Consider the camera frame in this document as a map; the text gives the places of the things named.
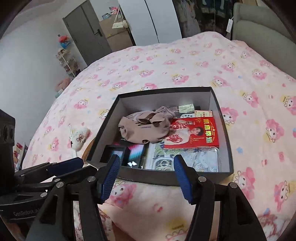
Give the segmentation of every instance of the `white shelving unit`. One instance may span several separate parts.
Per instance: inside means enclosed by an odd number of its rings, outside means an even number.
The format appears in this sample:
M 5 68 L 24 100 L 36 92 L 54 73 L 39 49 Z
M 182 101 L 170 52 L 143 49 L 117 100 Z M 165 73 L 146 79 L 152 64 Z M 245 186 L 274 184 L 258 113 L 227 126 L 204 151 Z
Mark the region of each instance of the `white shelving unit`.
M 61 50 L 56 55 L 59 63 L 63 66 L 66 73 L 72 77 L 76 77 L 76 70 L 78 69 L 78 63 L 76 62 L 74 56 L 72 56 L 70 50 Z

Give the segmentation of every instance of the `open box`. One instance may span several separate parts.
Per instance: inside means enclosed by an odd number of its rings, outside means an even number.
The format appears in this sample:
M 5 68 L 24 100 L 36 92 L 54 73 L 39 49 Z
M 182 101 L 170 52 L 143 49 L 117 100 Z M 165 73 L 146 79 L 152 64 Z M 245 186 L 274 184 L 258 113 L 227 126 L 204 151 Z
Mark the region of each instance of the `open box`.
M 194 106 L 200 106 L 201 110 L 213 112 L 219 139 L 219 172 L 198 172 L 198 174 L 215 183 L 225 179 L 233 174 L 232 154 L 222 113 L 211 87 L 165 88 L 118 95 L 94 140 L 87 160 L 97 168 L 106 165 L 100 162 L 104 148 L 106 145 L 111 145 L 118 134 L 118 123 L 123 116 L 139 111 L 155 110 L 161 106 L 172 107 L 192 103 Z M 174 171 L 121 166 L 118 178 L 141 183 L 179 186 Z

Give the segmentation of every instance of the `cartoon print blanket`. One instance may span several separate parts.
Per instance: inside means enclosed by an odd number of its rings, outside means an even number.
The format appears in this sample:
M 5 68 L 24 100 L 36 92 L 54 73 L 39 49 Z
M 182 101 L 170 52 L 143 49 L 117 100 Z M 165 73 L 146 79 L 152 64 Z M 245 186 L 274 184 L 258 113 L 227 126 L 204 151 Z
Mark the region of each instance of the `cartoon print blanket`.
M 266 236 L 276 240 L 296 210 L 296 80 L 244 42 L 229 41 L 215 32 L 170 44 L 129 47 L 92 63 L 48 111 L 30 143 L 23 168 L 72 158 L 68 124 L 73 131 L 81 126 L 91 130 L 78 152 L 82 156 L 118 94 L 183 86 L 213 87 L 234 160 L 235 172 L 225 183 L 238 183 Z M 175 201 L 181 196 L 180 188 L 165 187 L 166 198 L 164 187 L 159 186 L 118 181 L 114 189 L 118 191 L 101 207 L 105 219 L 110 216 L 136 240 L 151 240 L 149 235 L 141 236 L 143 229 L 153 234 L 153 240 L 184 239 L 193 208 L 183 199 Z M 142 207 L 137 220 L 135 214 Z M 120 212 L 125 217 L 132 215 L 131 226 L 119 218 Z M 78 213 L 75 217 L 81 240 Z M 160 222 L 148 225 L 142 223 L 144 217 Z

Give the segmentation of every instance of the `wardrobe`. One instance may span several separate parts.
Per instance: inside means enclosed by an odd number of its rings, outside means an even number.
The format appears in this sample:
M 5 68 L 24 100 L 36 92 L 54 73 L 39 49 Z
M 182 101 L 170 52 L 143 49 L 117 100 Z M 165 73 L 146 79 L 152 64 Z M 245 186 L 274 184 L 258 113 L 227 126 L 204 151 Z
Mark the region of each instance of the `wardrobe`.
M 170 43 L 203 31 L 226 36 L 234 1 L 118 0 L 139 46 Z

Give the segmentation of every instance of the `gray sofa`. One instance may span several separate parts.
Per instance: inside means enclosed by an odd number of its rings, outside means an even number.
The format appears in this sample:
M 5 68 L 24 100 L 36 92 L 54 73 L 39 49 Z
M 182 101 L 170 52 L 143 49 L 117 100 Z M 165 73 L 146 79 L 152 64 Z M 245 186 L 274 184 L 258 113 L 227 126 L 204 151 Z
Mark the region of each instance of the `gray sofa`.
M 233 40 L 242 40 L 267 61 L 296 79 L 296 44 L 269 8 L 234 5 Z

